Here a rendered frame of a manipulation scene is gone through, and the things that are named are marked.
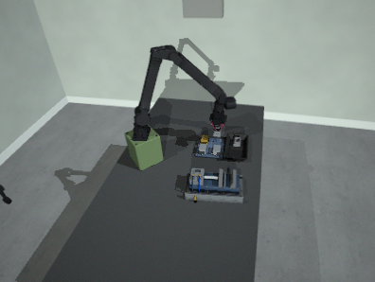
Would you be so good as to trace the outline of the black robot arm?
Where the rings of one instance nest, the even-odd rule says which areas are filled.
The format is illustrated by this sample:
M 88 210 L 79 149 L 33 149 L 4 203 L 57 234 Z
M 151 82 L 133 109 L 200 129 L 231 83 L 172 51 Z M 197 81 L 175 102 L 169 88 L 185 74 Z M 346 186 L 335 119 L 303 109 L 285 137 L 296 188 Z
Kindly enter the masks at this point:
M 151 55 L 147 76 L 144 82 L 142 96 L 139 106 L 135 110 L 134 119 L 134 135 L 133 141 L 147 141 L 151 127 L 147 124 L 150 122 L 150 107 L 152 95 L 157 80 L 158 72 L 162 60 L 173 61 L 174 64 L 183 69 L 199 84 L 201 84 L 212 96 L 216 98 L 214 102 L 214 110 L 212 113 L 213 126 L 220 127 L 223 121 L 223 106 L 226 110 L 235 109 L 237 107 L 234 97 L 227 97 L 223 89 L 219 88 L 209 77 L 207 77 L 200 69 L 190 62 L 182 53 L 178 52 L 173 45 L 162 45 L 151 48 Z M 224 102 L 225 101 L 225 102 Z M 138 108 L 139 107 L 139 108 Z M 222 113 L 220 113 L 222 112 Z M 221 120 L 222 118 L 222 120 Z M 136 122 L 135 122 L 136 121 Z

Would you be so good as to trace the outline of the yellow block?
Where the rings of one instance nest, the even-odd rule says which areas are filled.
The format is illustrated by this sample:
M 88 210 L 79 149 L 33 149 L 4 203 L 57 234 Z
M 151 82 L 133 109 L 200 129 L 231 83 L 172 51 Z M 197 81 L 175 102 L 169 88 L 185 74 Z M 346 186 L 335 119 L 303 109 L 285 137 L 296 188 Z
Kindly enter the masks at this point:
M 201 144 L 208 144 L 209 135 L 202 135 Z

